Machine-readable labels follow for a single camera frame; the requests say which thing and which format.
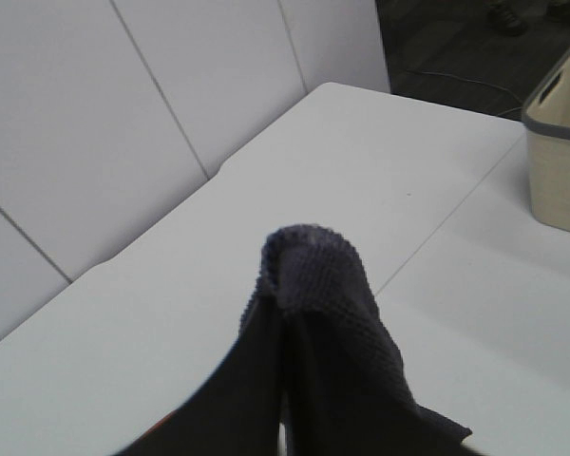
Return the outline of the beige fabric bin grey rim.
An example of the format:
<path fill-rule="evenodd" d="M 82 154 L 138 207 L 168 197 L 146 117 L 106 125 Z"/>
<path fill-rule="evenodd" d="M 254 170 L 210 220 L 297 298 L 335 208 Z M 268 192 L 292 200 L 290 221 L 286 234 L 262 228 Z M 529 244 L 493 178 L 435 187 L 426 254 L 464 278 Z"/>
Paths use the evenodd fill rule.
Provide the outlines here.
<path fill-rule="evenodd" d="M 522 123 L 532 214 L 570 232 L 570 48 L 525 101 Z"/>

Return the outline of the dark navy towel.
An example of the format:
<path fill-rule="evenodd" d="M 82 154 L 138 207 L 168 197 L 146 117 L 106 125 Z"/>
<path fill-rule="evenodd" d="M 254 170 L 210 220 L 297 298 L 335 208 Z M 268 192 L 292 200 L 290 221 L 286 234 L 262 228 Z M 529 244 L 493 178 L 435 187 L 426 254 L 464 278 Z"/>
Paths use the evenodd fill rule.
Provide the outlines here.
<path fill-rule="evenodd" d="M 469 433 L 415 401 L 352 245 L 293 225 L 267 238 L 227 356 L 125 453 L 466 455 Z"/>

